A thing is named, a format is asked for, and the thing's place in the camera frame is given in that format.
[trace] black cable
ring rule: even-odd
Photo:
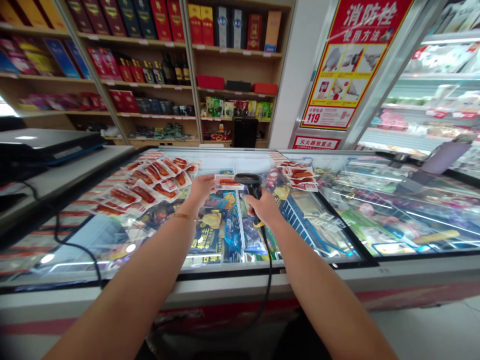
[[[24,180],[20,180],[18,181],[19,183],[22,183],[24,184],[27,188],[29,188],[32,192],[32,196],[33,198],[41,205],[45,206],[46,208],[49,208],[50,210],[52,210],[54,213],[55,213],[55,230],[53,232],[53,238],[55,239],[55,241],[59,244],[59,245],[64,245],[64,246],[69,246],[69,247],[72,247],[72,248],[77,248],[77,249],[80,249],[82,251],[84,251],[85,253],[88,254],[88,256],[91,258],[91,260],[93,261],[93,267],[95,268],[95,272],[96,272],[96,278],[97,278],[97,281],[98,281],[98,286],[100,287],[101,290],[104,289],[104,284],[103,284],[103,281],[102,281],[102,274],[100,272],[100,267],[99,267],[99,263],[97,262],[97,258],[95,257],[95,255],[90,251],[88,250],[86,247],[84,246],[81,246],[81,245],[78,245],[78,244],[74,244],[74,243],[69,243],[67,241],[62,241],[59,239],[59,230],[60,230],[60,211],[58,211],[57,209],[55,209],[52,205],[50,205],[48,202],[40,199],[39,197],[39,193],[37,192],[37,189],[27,183],[26,181]]]

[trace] red sign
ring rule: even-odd
[[[335,150],[339,147],[339,139],[325,137],[297,136],[293,143],[294,149],[305,150]]]

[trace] barcode scanner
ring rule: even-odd
[[[245,185],[249,195],[252,195],[255,199],[260,200],[262,197],[262,178],[256,174],[249,172],[242,172],[235,175],[235,181],[239,184]],[[264,226],[265,224],[255,214],[253,225],[256,228]]]

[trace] black speaker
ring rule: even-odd
[[[259,120],[255,117],[238,116],[233,119],[233,148],[254,148],[257,142]]]

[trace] floor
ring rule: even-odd
[[[435,308],[376,312],[371,316],[400,360],[480,360],[480,296]],[[247,340],[239,341],[236,348],[244,349],[246,343],[252,360],[268,359],[276,343],[267,338],[276,339],[281,332],[281,327],[271,324],[254,335],[262,346]],[[18,351],[17,360],[39,360],[57,338],[6,336],[2,340]],[[191,359],[188,349],[206,350],[201,345],[181,348],[175,359]]]

